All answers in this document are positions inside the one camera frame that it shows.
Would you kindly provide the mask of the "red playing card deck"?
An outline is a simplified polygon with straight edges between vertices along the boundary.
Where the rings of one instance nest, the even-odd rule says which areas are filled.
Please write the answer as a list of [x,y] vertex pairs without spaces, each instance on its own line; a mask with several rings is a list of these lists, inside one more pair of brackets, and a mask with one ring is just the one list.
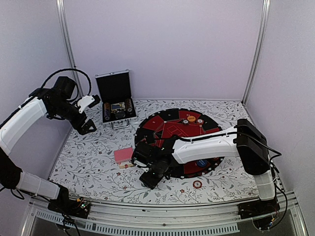
[[128,147],[114,151],[114,158],[117,164],[121,164],[126,161],[130,161],[133,154],[133,148]]

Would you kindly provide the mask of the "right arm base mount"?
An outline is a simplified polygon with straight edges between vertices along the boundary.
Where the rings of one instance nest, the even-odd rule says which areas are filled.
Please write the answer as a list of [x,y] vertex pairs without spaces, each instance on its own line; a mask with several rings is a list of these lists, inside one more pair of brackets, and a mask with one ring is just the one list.
[[238,204],[237,207],[241,219],[259,217],[258,219],[253,220],[253,224],[261,231],[266,231],[272,228],[279,216],[280,210],[277,197],[267,201],[258,199],[252,202],[241,203]]

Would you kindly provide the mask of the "orange chips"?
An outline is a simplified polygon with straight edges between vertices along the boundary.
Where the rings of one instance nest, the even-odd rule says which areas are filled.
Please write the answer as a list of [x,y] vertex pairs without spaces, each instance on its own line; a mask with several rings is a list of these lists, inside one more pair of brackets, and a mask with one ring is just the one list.
[[204,123],[204,120],[203,120],[203,119],[198,119],[198,120],[196,121],[196,123],[199,124],[199,125],[202,125],[202,124]]

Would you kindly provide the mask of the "orange big blind button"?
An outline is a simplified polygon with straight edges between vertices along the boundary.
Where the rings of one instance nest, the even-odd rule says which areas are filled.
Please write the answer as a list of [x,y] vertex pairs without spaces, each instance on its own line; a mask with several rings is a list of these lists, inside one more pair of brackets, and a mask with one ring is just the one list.
[[188,116],[187,117],[187,121],[188,122],[195,122],[196,121],[196,117],[195,116]]

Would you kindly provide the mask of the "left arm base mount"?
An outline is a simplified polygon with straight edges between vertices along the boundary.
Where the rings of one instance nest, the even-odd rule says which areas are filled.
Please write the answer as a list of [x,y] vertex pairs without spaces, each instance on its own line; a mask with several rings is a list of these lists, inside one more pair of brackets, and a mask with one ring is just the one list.
[[91,202],[84,200],[83,198],[76,200],[60,198],[51,200],[48,204],[48,209],[69,216],[87,219],[91,209]]

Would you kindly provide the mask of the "dark chips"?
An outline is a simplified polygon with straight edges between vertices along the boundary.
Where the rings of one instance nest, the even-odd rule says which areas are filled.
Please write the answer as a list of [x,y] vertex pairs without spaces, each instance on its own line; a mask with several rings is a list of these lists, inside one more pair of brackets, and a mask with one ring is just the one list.
[[185,125],[188,125],[188,124],[189,124],[189,121],[186,120],[186,119],[184,119],[184,120],[182,120],[182,123],[185,124]]

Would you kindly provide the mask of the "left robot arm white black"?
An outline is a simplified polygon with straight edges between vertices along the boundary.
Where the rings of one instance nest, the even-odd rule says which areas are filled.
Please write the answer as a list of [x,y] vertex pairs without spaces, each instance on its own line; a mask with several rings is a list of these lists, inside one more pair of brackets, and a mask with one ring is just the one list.
[[96,126],[87,118],[85,110],[100,102],[98,95],[88,93],[73,99],[76,82],[67,76],[60,76],[52,88],[40,87],[0,125],[0,183],[5,189],[26,192],[40,196],[55,205],[62,213],[70,213],[73,202],[69,190],[60,184],[31,174],[18,167],[10,158],[21,141],[29,144],[41,154],[48,139],[40,141],[33,126],[43,117],[67,120],[80,135],[96,131]]

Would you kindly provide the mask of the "orange chip stack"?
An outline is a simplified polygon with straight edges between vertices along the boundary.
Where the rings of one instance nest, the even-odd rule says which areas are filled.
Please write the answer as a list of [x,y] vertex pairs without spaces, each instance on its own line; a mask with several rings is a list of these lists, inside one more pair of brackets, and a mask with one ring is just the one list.
[[202,187],[202,182],[199,181],[199,180],[194,181],[194,182],[193,182],[193,187],[194,187],[195,189],[201,188],[201,187]]

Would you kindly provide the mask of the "blue small blind button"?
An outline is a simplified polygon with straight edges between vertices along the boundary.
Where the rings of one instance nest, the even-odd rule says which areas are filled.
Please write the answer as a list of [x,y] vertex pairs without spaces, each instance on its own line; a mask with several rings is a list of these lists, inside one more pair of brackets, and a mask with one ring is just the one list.
[[196,161],[196,164],[198,167],[203,168],[203,167],[207,166],[208,162],[207,162],[207,160],[198,160],[198,161]]

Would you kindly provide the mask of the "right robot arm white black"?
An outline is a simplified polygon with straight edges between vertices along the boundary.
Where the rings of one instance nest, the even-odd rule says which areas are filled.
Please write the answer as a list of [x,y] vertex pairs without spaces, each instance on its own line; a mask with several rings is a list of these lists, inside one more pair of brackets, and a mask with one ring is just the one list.
[[197,173],[202,174],[212,166],[209,159],[239,157],[245,172],[253,176],[259,196],[251,204],[240,204],[239,212],[254,216],[280,209],[274,181],[277,168],[269,153],[275,157],[281,153],[268,147],[265,136],[247,119],[239,119],[236,126],[214,134],[187,138],[172,135],[162,141],[161,147],[140,141],[132,154],[132,164],[144,170],[140,181],[146,187],[154,189],[163,178],[191,177],[184,171],[188,163],[195,163],[201,168]]

